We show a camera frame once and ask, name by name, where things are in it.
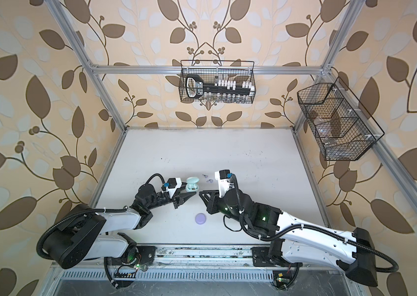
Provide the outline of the mint green charging case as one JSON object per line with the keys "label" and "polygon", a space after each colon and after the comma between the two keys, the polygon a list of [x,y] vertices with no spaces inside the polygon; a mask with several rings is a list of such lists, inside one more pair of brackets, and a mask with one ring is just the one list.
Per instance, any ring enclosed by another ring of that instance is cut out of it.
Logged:
{"label": "mint green charging case", "polygon": [[187,178],[185,190],[187,192],[197,192],[199,190],[198,182],[199,182],[199,178],[196,176]]}

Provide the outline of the purple round earbud case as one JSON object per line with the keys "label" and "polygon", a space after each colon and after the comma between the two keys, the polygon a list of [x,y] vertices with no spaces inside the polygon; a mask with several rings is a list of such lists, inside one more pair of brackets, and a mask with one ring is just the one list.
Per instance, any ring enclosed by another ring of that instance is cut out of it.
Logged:
{"label": "purple round earbud case", "polygon": [[202,224],[206,223],[206,221],[207,221],[207,217],[204,213],[198,213],[195,216],[195,222],[198,225],[202,225]]}

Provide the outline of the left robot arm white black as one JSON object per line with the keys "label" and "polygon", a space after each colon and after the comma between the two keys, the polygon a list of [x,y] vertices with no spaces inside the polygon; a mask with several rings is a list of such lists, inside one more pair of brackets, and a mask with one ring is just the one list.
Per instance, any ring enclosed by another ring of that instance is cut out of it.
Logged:
{"label": "left robot arm white black", "polygon": [[81,261],[99,258],[118,259],[130,266],[140,264],[143,256],[125,230],[145,227],[153,218],[153,209],[169,204],[178,208],[199,188],[197,177],[182,181],[181,178],[165,180],[159,173],[153,176],[162,182],[160,192],[146,181],[139,187],[131,206],[117,209],[76,206],[43,233],[37,242],[37,254],[42,259],[54,260],[64,270]]}

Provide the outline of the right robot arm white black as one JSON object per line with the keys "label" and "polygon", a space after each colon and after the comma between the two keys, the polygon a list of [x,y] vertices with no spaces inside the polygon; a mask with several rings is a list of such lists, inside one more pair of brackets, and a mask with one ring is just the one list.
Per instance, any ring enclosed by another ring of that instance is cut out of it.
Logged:
{"label": "right robot arm white black", "polygon": [[370,233],[362,228],[340,231],[303,221],[291,214],[231,189],[224,196],[216,190],[199,194],[211,215],[221,213],[239,223],[241,232],[270,244],[274,265],[314,264],[343,272],[348,279],[378,286],[378,273],[395,273],[398,263],[375,249]]}

